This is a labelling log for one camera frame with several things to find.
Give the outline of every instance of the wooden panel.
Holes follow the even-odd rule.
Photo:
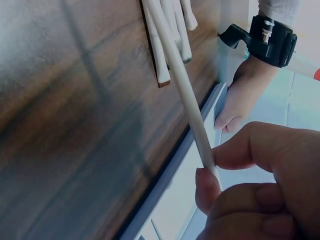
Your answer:
[[[217,78],[212,5],[194,3],[190,33],[199,103]],[[111,239],[187,127],[138,0],[3,0],[0,32],[0,239]]]

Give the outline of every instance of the white sleeve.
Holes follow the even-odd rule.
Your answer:
[[[292,27],[302,0],[259,0],[259,10],[268,18]]]

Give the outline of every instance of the metal edge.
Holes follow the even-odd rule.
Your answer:
[[[227,93],[227,88],[225,83],[219,83],[214,87],[208,100],[206,101],[203,108],[201,109],[201,115],[203,120],[205,120],[208,117],[208,114],[212,109],[212,107],[214,106],[214,104],[217,104],[217,102],[219,102],[219,101],[216,101],[217,98],[220,97],[221,94],[224,92]],[[156,183],[155,187],[152,189],[152,191],[150,192],[150,194],[142,204],[141,208],[139,209],[139,211],[134,216],[129,226],[126,228],[126,230],[122,234],[120,238],[121,240],[132,240],[137,236],[137,234],[143,228],[145,222],[148,220],[149,216],[153,212],[161,196],[163,195],[168,185],[170,184],[172,178],[174,177],[176,171],[178,170],[180,164],[182,163],[193,141],[194,141],[194,137],[193,137],[192,131],[189,130],[186,137],[184,138],[181,145],[179,146],[176,153],[174,154],[172,160],[170,161],[167,168],[164,170],[163,174],[161,175],[158,182]]]

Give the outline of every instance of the red object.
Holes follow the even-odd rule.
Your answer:
[[[320,69],[318,69],[318,70],[315,72],[313,78],[314,78],[315,80],[320,81]]]

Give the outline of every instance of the wrist mount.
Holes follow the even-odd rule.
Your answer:
[[[291,28],[260,15],[253,17],[250,32],[232,24],[219,37],[233,49],[243,40],[251,55],[278,68],[289,64],[298,40]]]

